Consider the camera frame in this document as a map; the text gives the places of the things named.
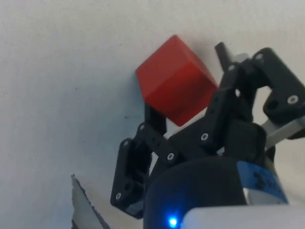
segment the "white wall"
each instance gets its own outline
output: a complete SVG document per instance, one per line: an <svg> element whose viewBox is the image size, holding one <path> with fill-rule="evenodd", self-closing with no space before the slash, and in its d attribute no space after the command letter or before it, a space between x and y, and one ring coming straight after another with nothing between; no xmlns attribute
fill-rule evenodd
<svg viewBox="0 0 305 229"><path fill-rule="evenodd" d="M2 228L67 228L72 173L115 229L139 227L109 206L118 145L143 118L136 67L178 34L217 81L224 41L235 53L273 47L305 82L304 10L302 0L1 1ZM305 202L304 147L284 142L276 156L295 203Z"/></svg>

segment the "red cube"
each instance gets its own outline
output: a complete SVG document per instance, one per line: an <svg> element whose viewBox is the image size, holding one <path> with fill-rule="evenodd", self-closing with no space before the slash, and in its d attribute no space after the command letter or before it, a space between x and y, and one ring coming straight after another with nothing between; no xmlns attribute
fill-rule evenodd
<svg viewBox="0 0 305 229"><path fill-rule="evenodd" d="M141 64L136 73L145 102L178 126L206 108L217 90L205 64L177 35Z"/></svg>

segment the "white plastic part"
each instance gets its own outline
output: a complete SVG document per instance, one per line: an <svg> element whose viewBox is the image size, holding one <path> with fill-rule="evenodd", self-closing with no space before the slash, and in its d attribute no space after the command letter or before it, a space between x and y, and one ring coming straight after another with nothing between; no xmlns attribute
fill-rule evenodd
<svg viewBox="0 0 305 229"><path fill-rule="evenodd" d="M305 206L244 206L195 208L183 219L182 229L300 229Z"/></svg>

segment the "blue led light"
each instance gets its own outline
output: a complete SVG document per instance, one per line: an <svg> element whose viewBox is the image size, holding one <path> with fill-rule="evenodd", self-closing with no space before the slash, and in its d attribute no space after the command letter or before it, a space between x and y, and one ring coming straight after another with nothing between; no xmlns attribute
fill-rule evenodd
<svg viewBox="0 0 305 229"><path fill-rule="evenodd" d="M178 220L175 217L170 217L168 222L171 228L175 228L178 225Z"/></svg>

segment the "blue label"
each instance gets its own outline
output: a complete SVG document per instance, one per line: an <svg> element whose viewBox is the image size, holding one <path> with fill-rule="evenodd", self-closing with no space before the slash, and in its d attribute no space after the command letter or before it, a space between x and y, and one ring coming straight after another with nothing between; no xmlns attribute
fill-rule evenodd
<svg viewBox="0 0 305 229"><path fill-rule="evenodd" d="M269 170L245 161L237 162L242 186L266 192L288 203L279 179Z"/></svg>

